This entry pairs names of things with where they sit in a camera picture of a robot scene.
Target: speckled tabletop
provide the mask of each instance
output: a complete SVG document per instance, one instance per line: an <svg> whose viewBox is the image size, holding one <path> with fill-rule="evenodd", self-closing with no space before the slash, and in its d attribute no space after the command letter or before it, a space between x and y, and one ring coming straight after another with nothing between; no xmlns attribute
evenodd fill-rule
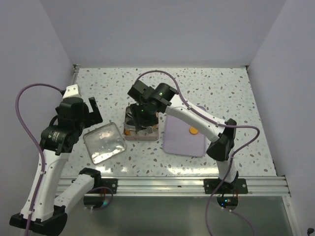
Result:
<svg viewBox="0 0 315 236"><path fill-rule="evenodd" d="M102 124L85 129L83 134L114 122L123 132L124 111L134 101L127 95L139 74L152 68L86 68L80 69L76 83L85 101L96 98L103 117ZM244 68L160 68L172 74L179 82L184 96L207 112L224 119L233 118L238 124L251 124L261 134L253 144L239 152L235 165L240 176L276 176L247 72ZM173 82L159 73L142 79L147 85ZM218 169L213 159L167 154L162 150L165 116L160 117L160 136L153 142L126 141L126 151L94 165L81 136L74 146L62 176L77 176L84 168L95 168L103 176L116 177L215 177ZM252 136L253 130L237 130L235 147Z"/></svg>

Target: clear glass tray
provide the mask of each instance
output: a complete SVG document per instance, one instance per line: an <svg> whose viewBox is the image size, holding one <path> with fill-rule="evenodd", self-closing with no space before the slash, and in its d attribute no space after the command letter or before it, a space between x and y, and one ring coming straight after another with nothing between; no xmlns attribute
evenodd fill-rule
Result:
<svg viewBox="0 0 315 236"><path fill-rule="evenodd" d="M115 123L109 123L83 136L94 164L102 162L126 149L124 138Z"/></svg>

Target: purple cutting board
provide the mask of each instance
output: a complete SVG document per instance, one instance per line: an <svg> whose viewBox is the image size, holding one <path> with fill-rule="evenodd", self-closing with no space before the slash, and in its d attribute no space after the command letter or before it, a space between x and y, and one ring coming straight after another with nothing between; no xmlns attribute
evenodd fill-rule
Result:
<svg viewBox="0 0 315 236"><path fill-rule="evenodd" d="M206 137L200 132L192 135L190 125L182 120L166 116L163 150L170 154L202 157L206 153Z"/></svg>

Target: small orange piece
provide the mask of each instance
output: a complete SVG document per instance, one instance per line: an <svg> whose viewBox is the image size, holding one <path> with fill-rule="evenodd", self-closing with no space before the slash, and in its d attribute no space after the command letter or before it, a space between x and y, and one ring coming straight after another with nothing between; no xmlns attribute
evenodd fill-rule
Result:
<svg viewBox="0 0 315 236"><path fill-rule="evenodd" d="M196 135L199 131L197 129L195 129L194 127L190 127L189 128L189 132L192 134L192 135Z"/></svg>
<svg viewBox="0 0 315 236"><path fill-rule="evenodd" d="M130 136L130 131L129 130L124 130L124 133L126 136Z"/></svg>

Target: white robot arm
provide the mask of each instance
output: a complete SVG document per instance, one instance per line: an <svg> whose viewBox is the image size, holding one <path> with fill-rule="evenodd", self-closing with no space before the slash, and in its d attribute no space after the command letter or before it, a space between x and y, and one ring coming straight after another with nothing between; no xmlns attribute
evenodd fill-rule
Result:
<svg viewBox="0 0 315 236"><path fill-rule="evenodd" d="M183 120L190 126L196 128L200 133L202 133L204 136L206 136L209 141L212 143L215 143L219 138L220 134L224 132L224 127L221 126L215 126L214 124L206 121L205 119L201 118L200 116L196 115L194 112L192 112L189 108L187 108L186 105L183 105L183 102L178 94L175 94L174 97L170 101L171 105L166 107L165 113L174 117L177 117L178 119ZM189 105L194 108L195 110L199 111L204 116L211 118L212 120L220 123L225 123L225 120L217 118L206 111L200 109L199 107L191 104L188 102ZM226 175L229 167L229 159L224 161L218 161L217 166L219 170L219 178L223 179ZM225 182L232 183L237 176L237 171L235 169L234 164L232 163L232 168L229 171Z"/></svg>
<svg viewBox="0 0 315 236"><path fill-rule="evenodd" d="M157 124L156 112L166 113L185 121L211 141L207 154L217 161L219 179L223 179L227 174L224 180L226 183L236 181L238 172L233 163L230 171L228 171L230 164L229 155L232 153L232 148L234 147L235 128L217 126L198 116L191 109L194 108L204 117L210 118L216 123L236 125L234 120L229 119L225 121L217 118L186 100L187 106L182 101L178 92L164 83L159 84L154 89L138 80L131 87L128 95L138 103L130 105L136 129L140 129L142 126Z"/></svg>
<svg viewBox="0 0 315 236"><path fill-rule="evenodd" d="M63 101L56 108L50 125L41 133L40 147L43 149L45 163L39 157L37 171L29 197L20 213L13 215L10 225L25 229L31 214L30 230L57 236L63 230L67 213L88 191L102 186L101 175L97 170L85 168L75 182L57 198L56 191L62 170L79 140L84 128L103 122L94 98L89 98L93 111L83 102L77 85L68 86ZM42 176L36 190L37 180ZM36 194L33 211L30 212L31 199Z"/></svg>

